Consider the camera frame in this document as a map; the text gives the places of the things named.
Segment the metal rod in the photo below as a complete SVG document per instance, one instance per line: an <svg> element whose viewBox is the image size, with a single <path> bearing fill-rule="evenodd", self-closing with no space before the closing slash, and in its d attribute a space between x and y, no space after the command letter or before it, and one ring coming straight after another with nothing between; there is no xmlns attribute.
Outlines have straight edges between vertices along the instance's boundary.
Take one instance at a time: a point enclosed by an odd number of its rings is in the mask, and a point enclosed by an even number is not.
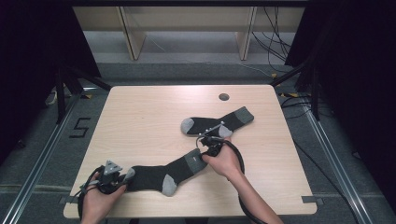
<svg viewBox="0 0 396 224"><path fill-rule="evenodd" d="M46 168L47 163L50 160L50 156L52 155L52 152L55 150L58 141L61 138L64 127L69 121L72 111L77 104L79 98L80 95L74 95L70 99L70 103L68 104L66 108L66 113L64 114L64 118L59 124L55 126L49 138L49 141L44 146L43 151L35 162L35 166L23 183L20 192L17 195L17 198L15 199L14 203L8 208L7 215L2 222L3 224L18 222L18 219L20 218L23 209L25 208L26 204L30 199L30 196L32 195L33 190L35 189L36 183L38 182L40 176Z"/></svg>
<svg viewBox="0 0 396 224"><path fill-rule="evenodd" d="M347 200L349 201L350 205L352 206L353 211L355 212L359 223L368 224L373 223L370 215L367 211L367 208L364 202L361 199L361 196L356 191L351 179L349 178L347 171L345 170L343 164L339 160L337 153L335 152L334 148L332 147L332 143L330 142L327 134L325 133L323 127L320 124L312 113L306 114L308 117L309 122L322 146L324 153L334 171L334 174L341 186L341 189L345 193Z"/></svg>

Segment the forearm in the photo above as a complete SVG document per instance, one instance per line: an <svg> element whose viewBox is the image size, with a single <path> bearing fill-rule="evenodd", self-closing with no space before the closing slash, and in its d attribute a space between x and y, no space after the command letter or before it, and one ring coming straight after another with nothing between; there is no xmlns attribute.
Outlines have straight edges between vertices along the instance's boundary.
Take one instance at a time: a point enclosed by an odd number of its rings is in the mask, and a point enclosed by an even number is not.
<svg viewBox="0 0 396 224"><path fill-rule="evenodd" d="M256 218L268 223L283 223L274 210L265 202L260 194L251 186L248 179L242 173L236 173L228 177L247 210Z"/></svg>

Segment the sock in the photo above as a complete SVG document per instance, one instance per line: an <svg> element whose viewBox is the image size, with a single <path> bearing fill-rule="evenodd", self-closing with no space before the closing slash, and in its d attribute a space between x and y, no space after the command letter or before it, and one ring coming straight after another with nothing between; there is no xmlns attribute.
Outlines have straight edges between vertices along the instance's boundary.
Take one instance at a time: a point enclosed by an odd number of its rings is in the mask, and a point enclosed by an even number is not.
<svg viewBox="0 0 396 224"><path fill-rule="evenodd" d="M172 196L180 182L192 177L206 166L207 163L201 159L199 148L165 166L134 166L134 178L128 184L127 190L154 189L166 196Z"/></svg>
<svg viewBox="0 0 396 224"><path fill-rule="evenodd" d="M233 132L246 125L247 123L254 120L254 117L247 110L245 106L235 110L234 112L220 118L220 119L208 119L208 118L189 118L184 119L181 122L181 131L184 134L200 134L204 133L207 129L213 128L219 125L222 121L224 124L216 130L212 131L211 134L217 137L229 137Z"/></svg>

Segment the human hand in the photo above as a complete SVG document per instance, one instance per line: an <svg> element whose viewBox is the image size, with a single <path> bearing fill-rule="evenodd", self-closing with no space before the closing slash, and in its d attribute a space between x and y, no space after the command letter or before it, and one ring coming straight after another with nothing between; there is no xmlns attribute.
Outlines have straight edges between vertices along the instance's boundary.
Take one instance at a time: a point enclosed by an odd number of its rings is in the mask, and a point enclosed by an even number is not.
<svg viewBox="0 0 396 224"><path fill-rule="evenodd" d="M231 142L230 137L224 140ZM223 175L229 180L233 175L242 174L238 158L233 150L226 144L223 144L217 157L203 155L202 159L208 163L218 175Z"/></svg>
<svg viewBox="0 0 396 224"><path fill-rule="evenodd" d="M95 180L99 173L93 175L91 181ZM110 212L114 203L126 190L126 186L122 185L111 194L104 194L95 186L88 186L88 192L84 197L82 207L82 224L99 223Z"/></svg>

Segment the gray carpet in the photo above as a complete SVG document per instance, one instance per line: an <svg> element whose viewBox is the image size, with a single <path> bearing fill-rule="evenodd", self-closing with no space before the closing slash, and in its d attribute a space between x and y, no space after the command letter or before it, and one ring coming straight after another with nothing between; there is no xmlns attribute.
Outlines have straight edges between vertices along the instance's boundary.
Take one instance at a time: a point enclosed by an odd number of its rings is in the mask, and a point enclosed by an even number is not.
<svg viewBox="0 0 396 224"><path fill-rule="evenodd" d="M103 80L111 85L213 85L213 84L268 84L272 80L266 74L272 74L274 69L268 65L238 64L99 64ZM276 69L288 70L286 66L277 66ZM294 92L293 84L296 77L276 87L276 92ZM84 86L93 86L81 80ZM44 170L32 197L26 205L20 223L78 223L63 217L64 206L59 204L62 196L68 195L74 184L79 166L90 143L97 120L106 102L107 92L95 90L87 92L90 99L80 99L68 121L62 138L53 152L49 163ZM286 97L279 96L283 103ZM301 102L301 99L287 101L288 105ZM389 208L385 198L366 170L364 164L351 155L352 145L340 128L337 118L326 104L319 104L320 123L331 139L338 156L344 164L349 176L364 203L369 209L374 223L396 223L396 217ZM327 176L339 186L332 167L308 122L306 108L296 105L283 109L284 116L295 141L320 165ZM36 158L46 144L55 126L57 116L56 105L43 109L24 137L26 148L14 150L6 162L0 167L0 216L3 217L12 204L16 193L29 175ZM80 126L88 127L85 137L70 138L80 135L82 130L75 130L78 119ZM354 223L353 216L346 202L337 193L334 187L323 176L318 168L305 154L298 150L306 173L309 185L317 198L324 204L318 206L318 211L312 216L281 216L285 223ZM128 223L126 219L110 219L108 223ZM175 219L142 219L143 224L176 223L184 221Z"/></svg>

